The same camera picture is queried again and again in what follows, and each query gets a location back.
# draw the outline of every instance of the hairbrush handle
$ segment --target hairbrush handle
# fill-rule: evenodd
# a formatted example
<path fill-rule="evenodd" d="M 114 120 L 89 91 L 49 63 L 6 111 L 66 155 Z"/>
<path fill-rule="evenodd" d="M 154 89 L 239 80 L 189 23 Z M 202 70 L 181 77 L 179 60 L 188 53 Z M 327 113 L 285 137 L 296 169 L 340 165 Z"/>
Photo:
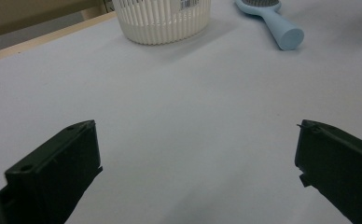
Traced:
<path fill-rule="evenodd" d="M 260 10 L 259 16 L 261 16 L 268 25 L 280 49 L 295 49 L 303 41 L 303 31 L 291 21 L 280 16 L 277 12 L 263 8 Z"/>

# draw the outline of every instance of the light blue hairbrush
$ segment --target light blue hairbrush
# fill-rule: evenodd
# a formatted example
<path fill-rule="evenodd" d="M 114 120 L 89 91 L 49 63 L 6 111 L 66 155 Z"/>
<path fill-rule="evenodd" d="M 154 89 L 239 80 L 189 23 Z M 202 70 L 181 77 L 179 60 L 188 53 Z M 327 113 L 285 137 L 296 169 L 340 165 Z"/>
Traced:
<path fill-rule="evenodd" d="M 242 12 L 263 18 L 280 49 L 295 49 L 303 41 L 303 31 L 277 13 L 281 6 L 281 3 L 278 0 L 235 1 Z"/>

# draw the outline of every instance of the barcode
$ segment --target barcode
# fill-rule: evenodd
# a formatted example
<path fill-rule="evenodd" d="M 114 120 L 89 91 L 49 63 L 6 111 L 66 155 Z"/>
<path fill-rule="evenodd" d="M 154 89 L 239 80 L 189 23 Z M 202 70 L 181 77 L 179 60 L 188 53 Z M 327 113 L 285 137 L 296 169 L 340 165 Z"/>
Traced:
<path fill-rule="evenodd" d="M 180 10 L 194 7 L 199 4 L 199 0 L 180 0 L 181 1 L 181 8 Z"/>

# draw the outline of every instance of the white table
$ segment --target white table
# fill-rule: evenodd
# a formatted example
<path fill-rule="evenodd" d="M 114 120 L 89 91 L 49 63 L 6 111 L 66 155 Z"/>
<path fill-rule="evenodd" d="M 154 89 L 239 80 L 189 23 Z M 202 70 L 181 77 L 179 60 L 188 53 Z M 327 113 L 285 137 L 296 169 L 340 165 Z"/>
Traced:
<path fill-rule="evenodd" d="M 305 40 L 213 0 L 208 27 L 148 47 L 116 18 L 0 60 L 4 171 L 95 119 L 104 171 L 67 223 L 349 223 L 294 165 L 303 119 L 362 138 L 362 2 L 283 1 Z"/>

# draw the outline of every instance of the white plastic basket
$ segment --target white plastic basket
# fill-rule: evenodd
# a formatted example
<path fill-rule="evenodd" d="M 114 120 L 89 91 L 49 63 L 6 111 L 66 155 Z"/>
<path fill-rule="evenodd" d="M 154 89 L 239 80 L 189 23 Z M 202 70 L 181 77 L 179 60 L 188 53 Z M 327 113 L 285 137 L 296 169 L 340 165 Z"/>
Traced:
<path fill-rule="evenodd" d="M 211 0 L 114 0 L 123 34 L 146 45 L 197 34 L 208 23 Z"/>

